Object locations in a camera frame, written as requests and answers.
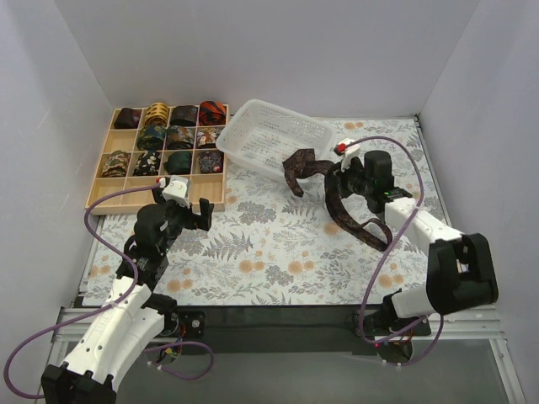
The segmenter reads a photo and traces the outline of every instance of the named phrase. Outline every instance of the metal frame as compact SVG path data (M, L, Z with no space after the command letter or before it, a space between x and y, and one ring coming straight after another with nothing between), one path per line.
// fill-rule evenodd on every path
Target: metal frame
M432 174L432 178L435 184L436 192L440 197L441 207L446 217L447 223L450 225L451 221L447 212L446 204L442 197L440 191L440 185L435 176L435 172L432 166L432 161L430 160L429 153L427 151L423 133L421 131L421 126L417 116L410 117L414 119L416 130L418 131L419 141L424 149L425 158L429 164L429 168ZM103 228L104 221L102 218L99 219L97 230L101 232ZM94 240L90 255L88 257L88 262L84 271L84 275L81 281L81 288L79 292L79 298L84 295L87 290L88 276L93 264L93 259L95 257L95 252L97 249L97 241ZM75 316L80 316L84 313L92 311L91 308L81 308L81 309L63 309L61 310L58 321L63 322L69 320ZM510 358L509 351L507 349L507 341L505 338L504 329L499 320L499 316L495 310L495 306L483 306L476 309L462 311L449 315L445 319L444 332L441 335L440 339L444 340L469 340L469 339L482 339L489 340L490 345L493 351L493 356L495 362L498 366L498 371L503 382L507 397L510 403L521 404L525 403L526 399L520 387L515 368ZM86 319L76 324L64 327L58 331L58 333L52 339L52 348L51 354L49 357L48 363L59 364L62 359L66 356L67 348L69 343L75 343L80 340L82 335L88 329L89 324L92 319ZM435 330L440 325L438 316L431 316L430 327L432 329L432 334L429 336L414 336L415 340L432 340L435 335ZM168 342L173 341L174 338L154 338L153 342Z

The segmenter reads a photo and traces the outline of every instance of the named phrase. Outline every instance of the glass panel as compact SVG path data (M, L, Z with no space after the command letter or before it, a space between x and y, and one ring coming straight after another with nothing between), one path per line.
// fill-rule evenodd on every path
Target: glass panel
M414 342L415 354L427 343ZM170 366L194 375L208 358L185 355ZM400 371L351 359L349 353L223 353L205 378L184 381L140 357L116 402L495 404L508 399L488 341L440 341L425 361Z

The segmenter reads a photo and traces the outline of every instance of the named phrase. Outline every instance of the white plastic basket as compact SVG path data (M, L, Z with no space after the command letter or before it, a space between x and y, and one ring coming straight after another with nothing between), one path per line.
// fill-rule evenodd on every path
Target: white plastic basket
M334 146L330 125L289 109L251 99L217 138L231 161L267 177L285 179L283 161L297 149L312 148L323 160Z

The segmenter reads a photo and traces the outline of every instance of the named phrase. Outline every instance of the white wall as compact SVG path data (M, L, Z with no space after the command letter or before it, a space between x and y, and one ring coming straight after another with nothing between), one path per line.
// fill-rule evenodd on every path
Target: white wall
M55 0L116 106L250 98L310 115L424 106L478 0Z
M91 242L83 207L111 108L52 0L1 0L0 32L3 367L77 293ZM18 388L37 392L50 342L15 359ZM19 402L3 382L0 402Z
M456 226L490 240L499 312L539 401L539 2L482 0L420 115Z

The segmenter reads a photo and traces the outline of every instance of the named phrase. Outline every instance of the wooden organizer tray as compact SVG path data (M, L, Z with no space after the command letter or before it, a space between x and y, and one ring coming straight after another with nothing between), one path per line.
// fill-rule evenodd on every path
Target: wooden organizer tray
M228 124L230 120L230 109L227 107L227 121L224 125L212 126L213 128L223 128ZM172 112L173 107L169 107L168 111L168 123L167 127L170 125L170 113ZM160 151L161 155L161 167L159 168L159 176L155 177L135 177L133 176L133 170L135 169L136 162L138 157L144 153L136 147L136 138L139 135L139 131L143 127L144 118L146 116L147 108L134 108L141 111L141 119L137 129L115 129L114 122L118 117L121 109L115 109L112 114L112 118L109 124L109 130L107 133L107 138L104 142L103 151L101 152L101 157L99 159L98 166L95 170L95 175L93 176L92 188L88 195L86 201L86 208L88 208L93 202L97 199L112 194L123 189L132 189L151 185L156 182L159 177L170 177L163 166L163 164L168 160L174 152L181 152L179 150L166 150L166 141L163 144L163 149ZM198 162L198 156L200 150L204 152L216 149L197 149L196 148L196 133L199 129L205 128L206 126L198 125L198 114L197 114L197 125L191 126L195 128L195 144L194 149L184 149L193 153L192 163L191 163L191 172L190 175L182 175L182 177L187 178L190 181L189 188L189 201L193 204L193 211L200 212L199 198L206 198L210 203L215 204L214 211L223 211L225 210L225 190L227 189L227 156L224 157L223 170L222 173L218 174L201 174ZM131 154L129 161L129 167L127 170L126 177L116 177L116 178L101 178L101 171L103 170L103 165L106 162L111 152L116 150L122 150L123 152L128 152ZM117 196L113 199L106 200L102 204L96 206L92 210L92 215L113 215L118 213L128 214L136 213L142 206L154 203L152 197L152 191L144 192L135 192L133 194L126 194Z

